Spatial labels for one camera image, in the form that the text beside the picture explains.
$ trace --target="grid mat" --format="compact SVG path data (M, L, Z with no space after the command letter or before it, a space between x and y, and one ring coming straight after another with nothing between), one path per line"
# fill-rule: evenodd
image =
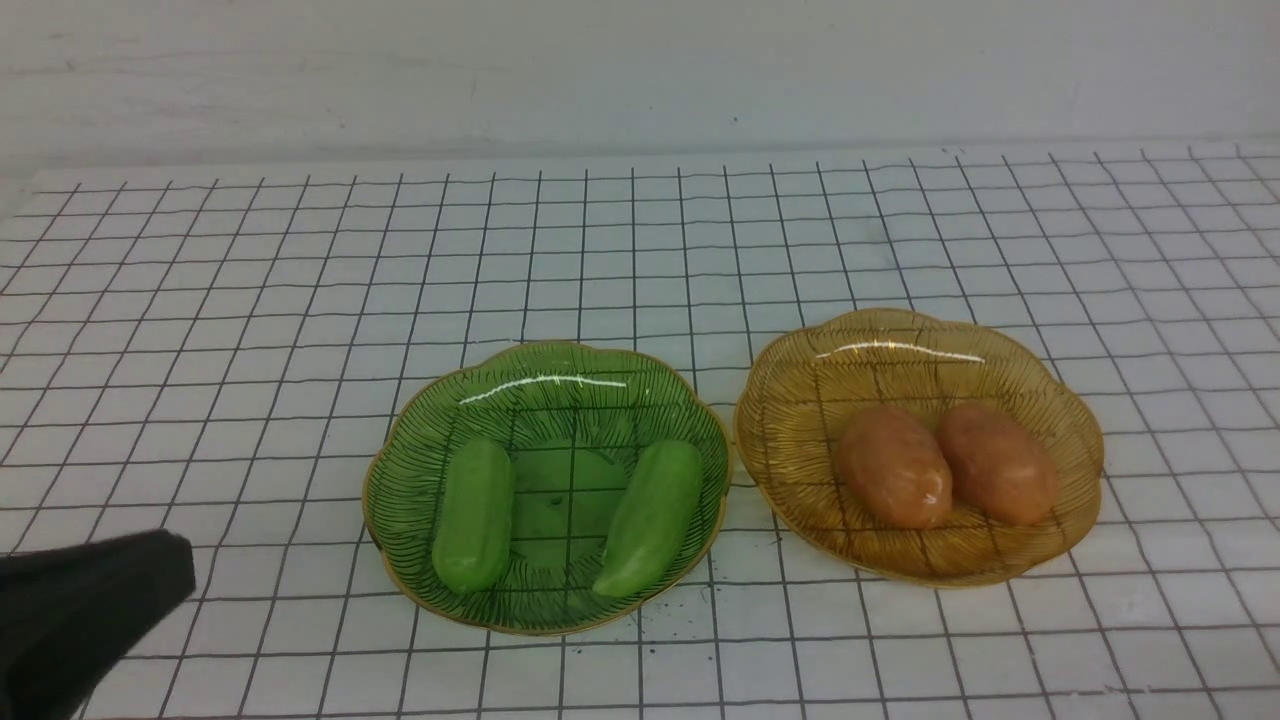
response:
M166 527L198 587L84 717L1272 717L1280 146L42 176L0 222L0 552ZM1098 527L1010 583L831 560L744 474L710 560L567 638L398 596L360 483L429 379L576 338L728 418L854 307L996 327L1106 432Z

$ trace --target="green plate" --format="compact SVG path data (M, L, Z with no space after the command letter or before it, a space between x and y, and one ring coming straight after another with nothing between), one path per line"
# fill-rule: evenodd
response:
M492 589L454 594L431 568L444 470L474 437L500 442L516 466L511 565ZM703 455L703 492L662 579L626 598L591 592L609 520L649 443L675 438ZM732 462L719 418L659 360L572 342L521 345L422 388L365 477L365 524L392 579L445 618L517 634L602 625L663 592L710 548Z

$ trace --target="green cucumber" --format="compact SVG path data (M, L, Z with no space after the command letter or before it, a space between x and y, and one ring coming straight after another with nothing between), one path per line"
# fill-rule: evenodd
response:
M604 568L591 589L627 597L658 582L685 542L703 488L698 448L658 441L640 454L604 541Z
M475 438L453 455L444 473L444 503L431 544L431 566L451 591L493 587L511 559L511 511L516 469L507 451Z

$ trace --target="glass plate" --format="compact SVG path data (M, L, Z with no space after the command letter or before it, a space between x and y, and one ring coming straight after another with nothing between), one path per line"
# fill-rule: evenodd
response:
M956 501L929 530L877 521L833 470L850 418L891 402L934 428L963 400L1001 407L1044 443L1061 480L1051 516L1012 527ZM1007 336L908 310L860 310L777 338L751 366L733 425L742 464L792 530L858 568L920 584L1020 575L1078 543L1102 502L1102 432L1075 393Z
M511 565L489 591L454 594L431 568L436 509L453 451L475 437L516 468ZM676 560L627 598L591 592L613 510L644 447L684 439L703 489ZM406 405L365 478L365 524L387 571L422 607L468 625L563 634L626 615L707 553L724 516L730 442L719 418L659 360L538 342L445 375Z

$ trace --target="black object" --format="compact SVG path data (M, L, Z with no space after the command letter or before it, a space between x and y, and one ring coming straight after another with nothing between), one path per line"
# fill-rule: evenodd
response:
M165 530L0 557L0 720L64 720L196 589Z

